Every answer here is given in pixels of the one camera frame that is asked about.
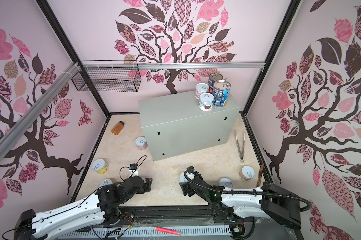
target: red marker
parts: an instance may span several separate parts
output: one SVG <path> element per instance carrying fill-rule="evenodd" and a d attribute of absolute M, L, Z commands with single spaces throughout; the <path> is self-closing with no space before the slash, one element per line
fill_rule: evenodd
<path fill-rule="evenodd" d="M 179 236 L 182 235 L 181 232 L 174 231 L 174 230 L 167 229 L 167 228 L 161 228 L 161 227 L 155 227 L 155 231 L 166 232 L 166 233 L 175 234 L 175 235 L 179 235 Z"/>

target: wall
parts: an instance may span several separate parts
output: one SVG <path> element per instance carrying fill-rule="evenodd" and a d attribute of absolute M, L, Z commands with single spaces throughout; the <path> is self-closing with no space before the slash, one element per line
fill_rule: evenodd
<path fill-rule="evenodd" d="M 49 1 L 49 4 L 81 60 L 137 58 L 140 64 L 144 64 L 175 63 L 179 60 L 195 62 L 203 56 L 205 57 L 199 59 L 202 62 L 214 61 L 215 58 L 217 61 L 220 55 L 223 55 L 222 59 L 227 61 L 264 61 L 289 2 L 288 0 L 109 0 L 98 4 L 89 0 L 61 0 Z M 184 14 L 181 14 L 181 3 L 184 4 Z M 137 17 L 132 13 L 133 11 L 143 13 L 145 17 Z M 77 24 L 78 18 L 81 19 L 80 25 Z M 176 28 L 166 27 L 166 24 L 169 26 L 170 18 L 179 23 L 179 31 Z M 126 32 L 132 34 L 131 42 L 127 37 L 125 38 L 123 24 L 127 25 Z M 113 62 L 85 61 L 84 63 Z M 223 78 L 227 78 L 232 84 L 232 96 L 244 107 L 259 69 L 211 71 L 221 71 Z M 168 72 L 170 74 L 166 77 L 165 70 L 149 71 L 149 73 L 141 71 L 142 82 L 138 93 L 100 92 L 100 95 L 110 112 L 136 112 L 139 111 L 140 99 L 194 90 L 198 81 L 207 82 L 208 79 L 206 70 Z M 157 81 L 147 78 L 147 74 L 149 76 L 158 74 Z"/>
<path fill-rule="evenodd" d="M 0 1 L 0 138 L 69 64 L 33 0 Z M 59 92 L 0 162 L 0 238 L 23 211 L 67 204 L 104 121 L 90 93 Z"/>
<path fill-rule="evenodd" d="M 358 5 L 303 1 L 249 113 L 274 181 L 314 203 L 307 240 L 361 240 Z"/>

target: marble countertop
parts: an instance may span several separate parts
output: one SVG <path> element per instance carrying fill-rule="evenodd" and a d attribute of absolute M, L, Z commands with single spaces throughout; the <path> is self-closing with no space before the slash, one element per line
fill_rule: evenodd
<path fill-rule="evenodd" d="M 111 129 L 119 121 L 123 121 L 125 126 L 119 135 L 113 135 Z M 235 130 L 240 146 L 242 145 L 243 131 L 246 134 L 243 163 L 240 162 L 236 146 Z M 226 144 L 155 162 L 150 154 L 150 146 L 143 151 L 138 150 L 135 146 L 135 139 L 139 136 L 143 136 L 143 132 L 138 114 L 111 116 L 106 132 L 92 160 L 104 159 L 109 164 L 109 169 L 105 174 L 99 175 L 90 167 L 79 190 L 77 200 L 87 197 L 105 179 L 111 179 L 112 182 L 121 181 L 119 177 L 120 168 L 136 163 L 143 155 L 147 155 L 147 158 L 139 167 L 139 176 L 143 179 L 146 177 L 153 179 L 151 191 L 134 195 L 133 198 L 123 204 L 125 206 L 207 205 L 207 202 L 196 194 L 192 197 L 183 196 L 179 186 L 179 175 L 191 165 L 210 185 L 218 185 L 221 178 L 227 177 L 232 181 L 234 188 L 247 189 L 256 186 L 260 166 L 240 114 L 238 114 Z M 253 167 L 256 172 L 255 178 L 249 182 L 244 182 L 239 178 L 239 171 L 245 165 Z M 121 170 L 123 178 L 127 178 L 128 175 L 127 168 Z"/>

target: wire basket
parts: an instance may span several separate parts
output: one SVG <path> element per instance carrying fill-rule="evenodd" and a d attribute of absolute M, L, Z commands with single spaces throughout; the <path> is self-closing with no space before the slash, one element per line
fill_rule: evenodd
<path fill-rule="evenodd" d="M 78 91 L 138 92 L 142 78 L 135 63 L 126 67 L 85 67 L 90 79 L 77 72 L 71 80 Z"/>

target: blue can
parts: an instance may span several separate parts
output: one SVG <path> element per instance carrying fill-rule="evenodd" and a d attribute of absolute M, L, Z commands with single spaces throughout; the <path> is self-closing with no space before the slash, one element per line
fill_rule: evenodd
<path fill-rule="evenodd" d="M 228 94 L 230 93 L 230 88 L 231 84 L 228 81 L 220 80 L 214 82 L 214 106 L 223 107 L 224 105 L 226 105 Z"/>

